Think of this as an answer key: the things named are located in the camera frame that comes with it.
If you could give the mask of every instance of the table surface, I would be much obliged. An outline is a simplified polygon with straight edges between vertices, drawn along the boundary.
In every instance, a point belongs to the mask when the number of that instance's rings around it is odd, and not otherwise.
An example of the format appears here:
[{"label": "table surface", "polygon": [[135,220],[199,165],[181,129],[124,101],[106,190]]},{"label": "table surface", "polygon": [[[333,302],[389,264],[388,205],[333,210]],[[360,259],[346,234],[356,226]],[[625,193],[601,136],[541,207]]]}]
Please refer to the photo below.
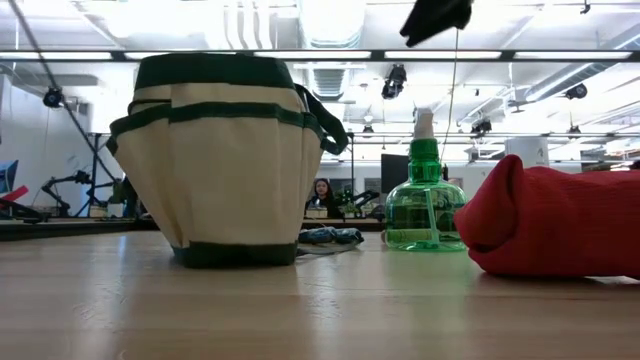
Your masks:
[{"label": "table surface", "polygon": [[159,232],[0,243],[2,360],[640,359],[625,278],[508,280],[465,253],[361,249],[187,270]]}]

